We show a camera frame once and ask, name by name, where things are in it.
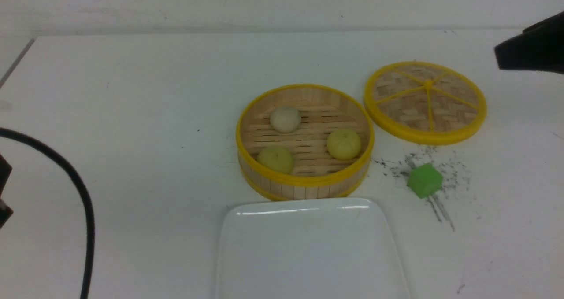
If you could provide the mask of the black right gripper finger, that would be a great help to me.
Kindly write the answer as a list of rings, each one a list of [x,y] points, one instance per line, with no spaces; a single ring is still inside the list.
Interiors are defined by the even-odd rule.
[[[564,74],[564,13],[527,27],[494,52],[500,70]]]

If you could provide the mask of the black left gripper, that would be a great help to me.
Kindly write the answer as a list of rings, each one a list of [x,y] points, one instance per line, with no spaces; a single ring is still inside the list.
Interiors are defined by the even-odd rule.
[[[0,228],[4,227],[8,219],[13,215],[13,210],[2,199],[6,183],[12,172],[12,167],[6,159],[0,155]]]

